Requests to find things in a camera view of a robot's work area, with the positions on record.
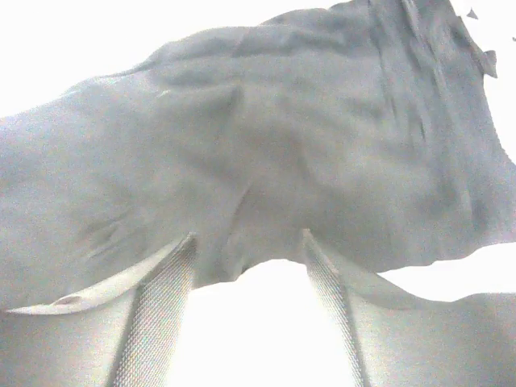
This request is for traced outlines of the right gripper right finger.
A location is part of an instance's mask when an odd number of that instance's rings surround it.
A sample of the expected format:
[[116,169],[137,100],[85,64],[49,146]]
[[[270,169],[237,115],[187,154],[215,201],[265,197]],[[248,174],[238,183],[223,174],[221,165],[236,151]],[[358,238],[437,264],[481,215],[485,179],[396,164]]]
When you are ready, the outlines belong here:
[[339,332],[353,386],[513,386],[515,296],[453,302],[408,293],[302,232],[319,301]]

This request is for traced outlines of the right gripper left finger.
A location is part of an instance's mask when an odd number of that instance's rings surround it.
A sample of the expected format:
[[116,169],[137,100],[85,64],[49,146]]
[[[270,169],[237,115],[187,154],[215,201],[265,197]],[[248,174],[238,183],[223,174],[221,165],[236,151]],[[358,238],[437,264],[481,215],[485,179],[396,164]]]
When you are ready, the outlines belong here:
[[3,386],[163,386],[192,289],[194,235],[47,305],[1,313]]

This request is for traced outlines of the black trousers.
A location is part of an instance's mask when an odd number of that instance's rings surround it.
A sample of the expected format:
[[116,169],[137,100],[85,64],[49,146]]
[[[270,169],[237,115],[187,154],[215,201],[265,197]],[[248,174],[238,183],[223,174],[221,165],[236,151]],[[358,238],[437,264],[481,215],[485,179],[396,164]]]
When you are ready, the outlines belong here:
[[1,307],[193,233],[194,283],[299,260],[382,273],[515,239],[496,73],[448,1],[350,1],[168,43],[1,121]]

